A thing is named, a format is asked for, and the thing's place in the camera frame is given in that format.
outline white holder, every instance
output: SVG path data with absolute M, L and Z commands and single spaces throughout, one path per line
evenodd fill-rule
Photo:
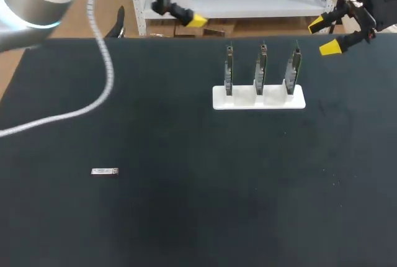
M 212 88 L 215 110 L 276 110 L 304 109 L 305 97 L 300 85 L 295 86 L 293 95 L 288 95 L 285 80 L 281 85 L 265 85 L 263 95 L 257 95 L 254 85 L 233 86 L 233 95 L 226 95 L 225 86 Z

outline black table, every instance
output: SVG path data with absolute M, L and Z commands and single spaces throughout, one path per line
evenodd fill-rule
M 268 83 L 295 39 L 265 38 Z M 330 38 L 298 40 L 306 109 L 235 112 L 212 109 L 226 40 L 109 40 L 103 106 L 0 139 L 0 265 L 397 266 L 397 36 L 323 58 Z M 262 41 L 234 40 L 235 84 Z M 93 40 L 47 41 L 0 127 L 79 109 L 104 80 Z

